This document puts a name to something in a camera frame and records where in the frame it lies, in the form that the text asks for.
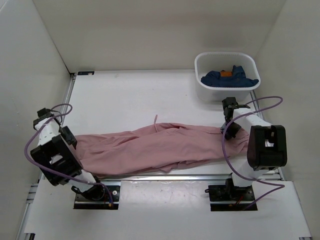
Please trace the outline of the pink trousers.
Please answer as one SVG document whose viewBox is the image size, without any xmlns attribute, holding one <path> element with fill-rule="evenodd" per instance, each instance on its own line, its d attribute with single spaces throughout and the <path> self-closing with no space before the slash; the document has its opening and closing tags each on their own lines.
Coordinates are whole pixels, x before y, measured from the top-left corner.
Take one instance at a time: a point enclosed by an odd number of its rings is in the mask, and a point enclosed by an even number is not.
<svg viewBox="0 0 320 240">
<path fill-rule="evenodd" d="M 168 173 L 224 158 L 218 127 L 157 123 L 133 131 L 77 135 L 75 154 L 83 169 L 99 177 Z M 241 129 L 225 142 L 228 157 L 247 152 L 249 134 Z"/>
</svg>

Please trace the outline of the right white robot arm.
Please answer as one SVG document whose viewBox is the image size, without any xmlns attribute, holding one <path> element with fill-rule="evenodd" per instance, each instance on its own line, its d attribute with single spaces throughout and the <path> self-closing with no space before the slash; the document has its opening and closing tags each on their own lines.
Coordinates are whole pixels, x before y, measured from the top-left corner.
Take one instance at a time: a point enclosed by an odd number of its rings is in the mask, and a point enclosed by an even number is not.
<svg viewBox="0 0 320 240">
<path fill-rule="evenodd" d="M 230 200 L 236 200 L 242 195 L 243 188 L 251 186 L 260 176 L 287 164 L 286 130 L 282 125 L 263 120 L 247 105 L 224 106 L 223 115 L 222 152 L 232 170 L 232 183 L 225 186 L 224 193 Z M 235 138 L 241 129 L 249 134 L 246 160 L 233 167 L 225 141 Z"/>
</svg>

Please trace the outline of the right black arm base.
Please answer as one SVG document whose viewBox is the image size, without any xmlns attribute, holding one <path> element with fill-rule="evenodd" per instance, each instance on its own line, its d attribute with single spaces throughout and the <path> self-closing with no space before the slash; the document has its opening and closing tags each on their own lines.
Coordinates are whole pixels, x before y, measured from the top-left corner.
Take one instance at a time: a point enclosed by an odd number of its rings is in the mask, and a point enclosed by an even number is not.
<svg viewBox="0 0 320 240">
<path fill-rule="evenodd" d="M 224 185 L 208 185 L 204 190 L 209 196 L 211 212 L 257 211 L 253 187 L 234 186 L 228 178 Z"/>
</svg>

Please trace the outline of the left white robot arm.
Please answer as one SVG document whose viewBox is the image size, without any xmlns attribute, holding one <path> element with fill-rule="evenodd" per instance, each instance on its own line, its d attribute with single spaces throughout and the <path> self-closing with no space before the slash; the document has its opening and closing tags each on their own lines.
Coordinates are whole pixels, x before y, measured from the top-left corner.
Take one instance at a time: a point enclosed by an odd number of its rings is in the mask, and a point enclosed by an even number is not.
<svg viewBox="0 0 320 240">
<path fill-rule="evenodd" d="M 30 151 L 32 159 L 53 171 L 68 175 L 72 180 L 47 170 L 42 173 L 53 185 L 71 185 L 71 190 L 91 201 L 99 201 L 106 194 L 104 186 L 91 173 L 85 171 L 76 158 L 77 140 L 67 126 L 56 119 L 46 122 L 48 117 L 33 121 L 33 128 L 39 133 L 37 147 Z"/>
</svg>

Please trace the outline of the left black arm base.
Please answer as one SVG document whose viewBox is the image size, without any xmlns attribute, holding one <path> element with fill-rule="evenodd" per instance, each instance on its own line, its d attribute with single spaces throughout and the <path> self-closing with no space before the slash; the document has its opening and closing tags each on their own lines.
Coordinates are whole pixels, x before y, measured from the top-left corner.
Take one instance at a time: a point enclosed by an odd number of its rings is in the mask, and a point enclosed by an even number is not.
<svg viewBox="0 0 320 240">
<path fill-rule="evenodd" d="M 107 185 L 109 192 L 102 186 L 92 186 L 81 191 L 72 186 L 75 193 L 73 208 L 76 210 L 118 210 L 121 194 L 120 185 Z"/>
</svg>

